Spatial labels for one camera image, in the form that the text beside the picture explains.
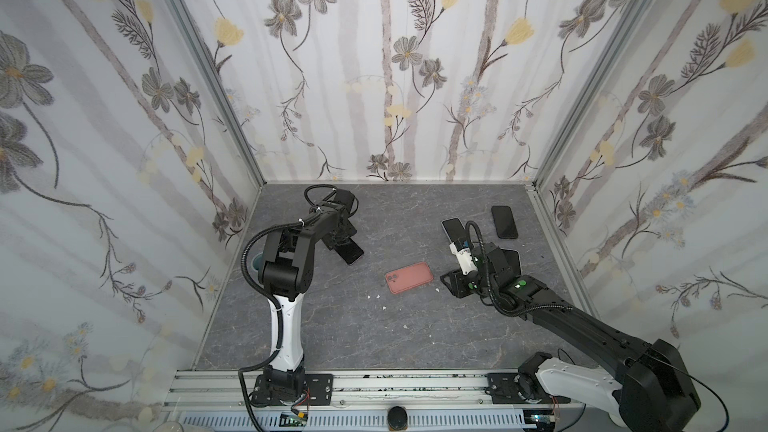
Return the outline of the black phone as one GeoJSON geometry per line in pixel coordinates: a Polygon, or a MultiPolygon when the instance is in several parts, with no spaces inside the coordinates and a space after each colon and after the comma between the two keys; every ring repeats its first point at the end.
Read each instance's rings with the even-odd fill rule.
{"type": "Polygon", "coordinates": [[[364,255],[363,249],[352,239],[338,244],[334,250],[347,265],[352,265],[364,255]]]}

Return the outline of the light blue case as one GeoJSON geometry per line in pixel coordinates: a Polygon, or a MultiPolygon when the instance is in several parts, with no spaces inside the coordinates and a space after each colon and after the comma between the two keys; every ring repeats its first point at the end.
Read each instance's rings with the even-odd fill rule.
{"type": "Polygon", "coordinates": [[[519,277],[521,275],[519,253],[512,249],[503,249],[502,253],[506,261],[506,265],[503,268],[503,274],[510,277],[519,277]]]}
{"type": "Polygon", "coordinates": [[[466,228],[460,219],[447,219],[444,220],[441,225],[450,243],[458,243],[462,246],[466,242],[466,228]]]}

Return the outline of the pink phone case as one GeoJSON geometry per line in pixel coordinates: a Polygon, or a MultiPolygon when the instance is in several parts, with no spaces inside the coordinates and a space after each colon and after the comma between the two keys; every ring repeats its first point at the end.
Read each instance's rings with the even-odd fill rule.
{"type": "Polygon", "coordinates": [[[425,262],[400,268],[385,275],[389,291],[393,295],[430,283],[434,276],[425,262]]]}

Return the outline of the black phone case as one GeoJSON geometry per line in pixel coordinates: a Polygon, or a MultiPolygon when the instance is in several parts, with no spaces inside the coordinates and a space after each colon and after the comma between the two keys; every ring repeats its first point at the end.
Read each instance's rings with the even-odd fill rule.
{"type": "Polygon", "coordinates": [[[491,207],[491,215],[498,238],[515,240],[519,237],[515,218],[509,206],[494,205],[491,207]]]}

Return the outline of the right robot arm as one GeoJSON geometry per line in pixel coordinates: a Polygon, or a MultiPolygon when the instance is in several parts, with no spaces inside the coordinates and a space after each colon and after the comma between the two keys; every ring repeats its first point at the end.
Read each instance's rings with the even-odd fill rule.
{"type": "Polygon", "coordinates": [[[527,403],[573,399],[613,415],[632,431],[681,431],[700,410],[692,378],[668,342],[649,343],[601,322],[522,274],[511,252],[493,244],[454,239],[450,251],[459,268],[441,280],[452,295],[487,299],[501,315],[554,333],[596,364],[577,366],[537,352],[508,384],[490,385],[491,394],[527,403]]]}

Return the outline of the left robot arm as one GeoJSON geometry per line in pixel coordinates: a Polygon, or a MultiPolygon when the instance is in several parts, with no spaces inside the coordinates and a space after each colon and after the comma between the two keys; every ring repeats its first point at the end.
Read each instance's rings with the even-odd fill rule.
{"type": "Polygon", "coordinates": [[[321,243],[351,265],[363,256],[353,240],[351,223],[359,207],[349,190],[328,184],[304,190],[309,215],[295,222],[270,226],[252,237],[240,257],[246,283],[269,302],[270,355],[238,370],[245,402],[266,407],[309,398],[301,338],[303,299],[314,277],[316,246],[321,243]]]}

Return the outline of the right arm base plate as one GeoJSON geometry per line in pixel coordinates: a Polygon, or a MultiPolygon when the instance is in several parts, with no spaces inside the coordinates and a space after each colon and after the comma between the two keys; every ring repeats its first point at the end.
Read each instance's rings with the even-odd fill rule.
{"type": "Polygon", "coordinates": [[[547,394],[534,375],[526,373],[489,373],[485,393],[495,405],[554,405],[569,404],[567,397],[547,394]]]}

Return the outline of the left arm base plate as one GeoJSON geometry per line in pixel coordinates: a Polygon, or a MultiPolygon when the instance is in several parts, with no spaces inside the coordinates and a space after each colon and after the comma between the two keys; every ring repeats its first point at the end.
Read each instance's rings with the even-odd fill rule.
{"type": "Polygon", "coordinates": [[[269,383],[263,374],[256,379],[255,386],[249,394],[252,406],[264,408],[267,406],[329,406],[333,393],[333,374],[309,374],[305,377],[305,385],[293,396],[288,389],[269,383]]]}

